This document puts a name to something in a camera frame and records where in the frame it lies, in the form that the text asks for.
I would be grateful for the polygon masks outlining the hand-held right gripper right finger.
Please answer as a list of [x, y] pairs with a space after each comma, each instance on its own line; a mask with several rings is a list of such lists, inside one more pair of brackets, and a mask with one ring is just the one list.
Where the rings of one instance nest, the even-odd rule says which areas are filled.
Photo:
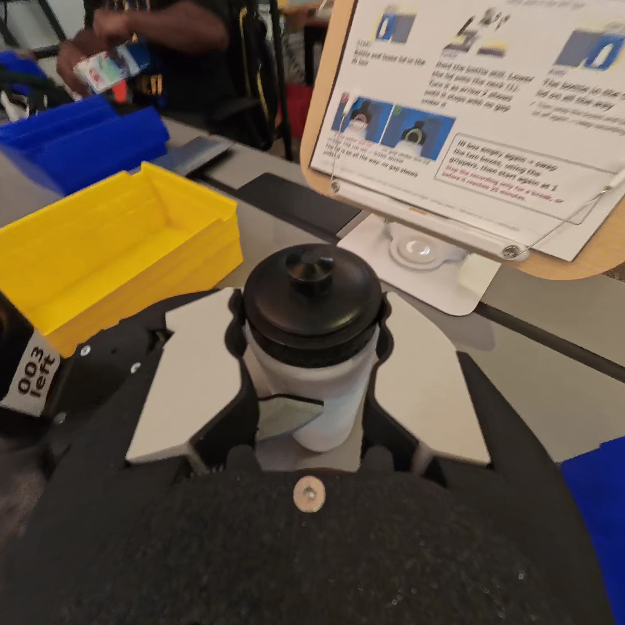
[[382, 447], [396, 471], [419, 474], [436, 459], [487, 467], [491, 456], [453, 343], [396, 293], [384, 294], [380, 315], [361, 457]]

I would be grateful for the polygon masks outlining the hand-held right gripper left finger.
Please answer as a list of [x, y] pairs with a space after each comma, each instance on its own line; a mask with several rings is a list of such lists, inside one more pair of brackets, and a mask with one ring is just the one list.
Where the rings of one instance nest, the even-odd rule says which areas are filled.
[[259, 409], [244, 362], [242, 291], [217, 291], [221, 337], [172, 332], [126, 453], [130, 465], [185, 457], [195, 471], [210, 471], [226, 464], [231, 449], [254, 448]]

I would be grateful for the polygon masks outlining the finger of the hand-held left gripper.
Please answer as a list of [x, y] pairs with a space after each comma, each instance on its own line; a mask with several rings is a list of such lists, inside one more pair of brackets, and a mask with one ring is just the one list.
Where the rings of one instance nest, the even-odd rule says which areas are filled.
[[166, 327], [185, 338], [220, 338], [221, 292], [209, 293], [167, 312]]
[[258, 399], [256, 441], [290, 436], [319, 418], [324, 402], [301, 396], [278, 394]]

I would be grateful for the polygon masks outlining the white plastic bottle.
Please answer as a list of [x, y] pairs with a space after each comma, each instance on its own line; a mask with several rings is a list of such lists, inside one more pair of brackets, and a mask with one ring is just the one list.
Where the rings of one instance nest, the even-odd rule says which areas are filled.
[[345, 442], [369, 382], [379, 326], [374, 326], [372, 337], [357, 354], [342, 363], [318, 368], [292, 366], [269, 356], [254, 339], [249, 323], [244, 333], [258, 364], [253, 380], [261, 382], [263, 397], [285, 394], [324, 402], [322, 415], [290, 436], [313, 452], [330, 451]]

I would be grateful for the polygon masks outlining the yellow plastic bin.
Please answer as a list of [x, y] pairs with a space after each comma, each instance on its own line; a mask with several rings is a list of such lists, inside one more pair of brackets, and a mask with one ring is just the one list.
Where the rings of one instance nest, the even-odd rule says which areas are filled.
[[1, 293], [63, 356], [243, 263], [238, 204], [151, 163], [1, 228]]

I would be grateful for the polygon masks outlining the black bottle lid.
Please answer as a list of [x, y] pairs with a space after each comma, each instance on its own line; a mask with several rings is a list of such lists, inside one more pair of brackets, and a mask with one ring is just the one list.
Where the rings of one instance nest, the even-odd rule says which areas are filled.
[[278, 362], [305, 369], [359, 354], [378, 329], [382, 302], [371, 266], [330, 244], [302, 244], [269, 255], [243, 289], [254, 342]]

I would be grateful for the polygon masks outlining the person's left forearm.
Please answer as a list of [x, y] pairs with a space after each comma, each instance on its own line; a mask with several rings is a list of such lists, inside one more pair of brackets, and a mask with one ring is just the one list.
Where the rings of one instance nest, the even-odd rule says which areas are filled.
[[26, 530], [45, 485], [39, 442], [1, 438], [1, 551]]

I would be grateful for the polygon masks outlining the dark tray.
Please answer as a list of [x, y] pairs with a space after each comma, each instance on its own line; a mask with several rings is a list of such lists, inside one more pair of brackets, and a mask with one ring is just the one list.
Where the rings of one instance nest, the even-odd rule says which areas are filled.
[[181, 146], [169, 148], [151, 163], [178, 176], [189, 177], [222, 157], [234, 145], [225, 139], [195, 137]]

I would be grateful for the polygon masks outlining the instruction sheet on wooden stand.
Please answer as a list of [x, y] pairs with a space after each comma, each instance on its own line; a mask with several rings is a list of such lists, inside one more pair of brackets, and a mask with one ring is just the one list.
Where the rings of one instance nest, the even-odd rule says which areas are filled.
[[573, 261], [566, 262], [535, 247], [504, 246], [504, 239], [481, 230], [453, 228], [438, 215], [400, 209], [388, 215], [382, 207], [399, 204], [378, 194], [339, 182], [311, 169], [314, 141], [323, 120], [348, 12], [355, 1], [335, 1], [301, 145], [302, 171], [311, 187], [332, 199], [359, 207], [364, 221], [340, 246], [362, 257], [379, 279], [452, 316], [473, 312], [498, 269], [509, 264], [535, 277], [580, 279], [610, 270], [624, 261], [624, 199]]

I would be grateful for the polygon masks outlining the blue ribbed plastic bin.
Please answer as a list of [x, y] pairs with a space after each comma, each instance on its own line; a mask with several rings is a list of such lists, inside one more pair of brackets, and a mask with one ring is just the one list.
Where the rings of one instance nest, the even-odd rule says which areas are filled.
[[169, 131], [147, 107], [121, 114], [102, 96], [1, 126], [1, 153], [37, 185], [67, 196], [167, 153]]

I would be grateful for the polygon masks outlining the red floor bag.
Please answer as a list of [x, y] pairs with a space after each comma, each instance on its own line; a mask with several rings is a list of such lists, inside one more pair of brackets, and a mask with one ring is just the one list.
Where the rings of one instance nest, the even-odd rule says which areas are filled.
[[292, 137], [303, 137], [314, 88], [305, 84], [286, 85], [287, 115]]

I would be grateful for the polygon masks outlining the printed instruction sheet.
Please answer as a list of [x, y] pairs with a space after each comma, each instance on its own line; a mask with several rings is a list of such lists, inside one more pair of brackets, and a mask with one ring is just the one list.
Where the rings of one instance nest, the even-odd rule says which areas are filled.
[[623, 1], [355, 1], [310, 167], [573, 261], [624, 199]]

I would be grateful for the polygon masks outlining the printed packet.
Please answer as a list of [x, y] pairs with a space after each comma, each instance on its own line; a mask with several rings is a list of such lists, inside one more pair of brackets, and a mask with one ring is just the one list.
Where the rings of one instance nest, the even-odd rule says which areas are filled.
[[149, 51], [143, 43], [129, 43], [118, 46], [112, 54], [102, 51], [77, 63], [74, 74], [91, 93], [100, 95], [135, 78], [150, 63]]

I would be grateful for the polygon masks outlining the black stanchion pole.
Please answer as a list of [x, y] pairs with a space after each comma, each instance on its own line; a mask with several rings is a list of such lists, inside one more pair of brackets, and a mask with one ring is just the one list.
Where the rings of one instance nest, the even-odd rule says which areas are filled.
[[287, 94], [285, 84], [285, 59], [282, 43], [282, 29], [277, 1], [268, 1], [270, 6], [272, 40], [276, 59], [277, 87], [281, 112], [279, 128], [285, 146], [285, 159], [294, 162], [291, 125], [287, 110]]

